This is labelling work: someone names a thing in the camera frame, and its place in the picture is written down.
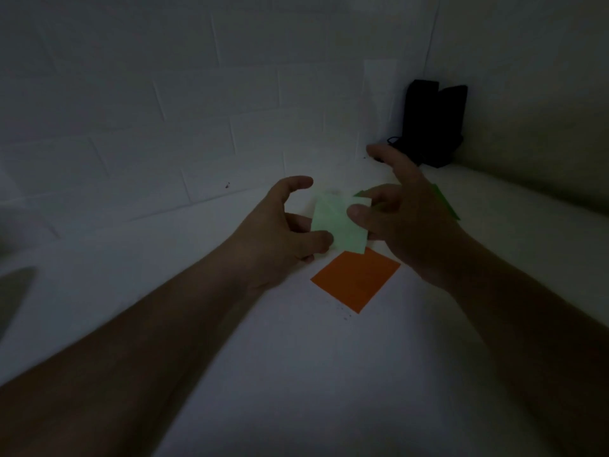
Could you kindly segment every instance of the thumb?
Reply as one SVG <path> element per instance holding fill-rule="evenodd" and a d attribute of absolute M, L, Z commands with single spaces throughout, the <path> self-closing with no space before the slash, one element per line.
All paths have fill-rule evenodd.
<path fill-rule="evenodd" d="M 297 258 L 305 258 L 314 253 L 326 253 L 334 242 L 334 237 L 328 231 L 310 233 L 295 233 L 297 239 Z"/>
<path fill-rule="evenodd" d="M 365 205 L 354 204 L 346 209 L 346 214 L 356 225 L 371 233 L 381 234 L 383 232 L 384 213 Z"/>

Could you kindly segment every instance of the right hand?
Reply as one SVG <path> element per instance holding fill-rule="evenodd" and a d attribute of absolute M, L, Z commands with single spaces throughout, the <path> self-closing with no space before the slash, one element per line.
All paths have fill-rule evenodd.
<path fill-rule="evenodd" d="M 384 144 L 369 145 L 367 152 L 393 168 L 401 185 L 383 184 L 361 193 L 372 199 L 372 208 L 352 205 L 347 215 L 370 232 L 370 239 L 385 241 L 423 279 L 443 286 L 443 272 L 458 266 L 458 252 L 471 239 L 406 155 Z"/>

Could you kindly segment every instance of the brick wall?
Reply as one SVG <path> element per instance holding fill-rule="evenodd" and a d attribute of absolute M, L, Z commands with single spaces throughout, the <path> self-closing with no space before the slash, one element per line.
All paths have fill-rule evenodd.
<path fill-rule="evenodd" d="M 37 245 L 355 158 L 399 134 L 436 8 L 0 0 L 0 227 Z"/>

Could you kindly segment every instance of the left hand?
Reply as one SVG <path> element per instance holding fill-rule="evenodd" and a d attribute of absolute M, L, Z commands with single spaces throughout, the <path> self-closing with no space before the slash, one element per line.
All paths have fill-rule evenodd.
<path fill-rule="evenodd" d="M 220 246 L 234 260 L 248 290 L 277 285 L 298 263 L 313 261 L 314 253 L 326 253 L 332 245 L 329 232 L 309 232 L 310 218 L 285 212 L 290 194 L 312 185 L 308 176 L 278 181 Z"/>

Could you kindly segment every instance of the forearm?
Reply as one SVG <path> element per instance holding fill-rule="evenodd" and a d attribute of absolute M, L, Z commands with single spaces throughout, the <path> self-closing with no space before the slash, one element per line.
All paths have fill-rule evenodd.
<path fill-rule="evenodd" d="M 445 289 L 505 379 L 567 454 L 606 455 L 609 330 L 474 240 L 455 257 Z"/>
<path fill-rule="evenodd" d="M 0 389 L 0 452 L 116 455 L 245 296 L 222 251 Z"/>

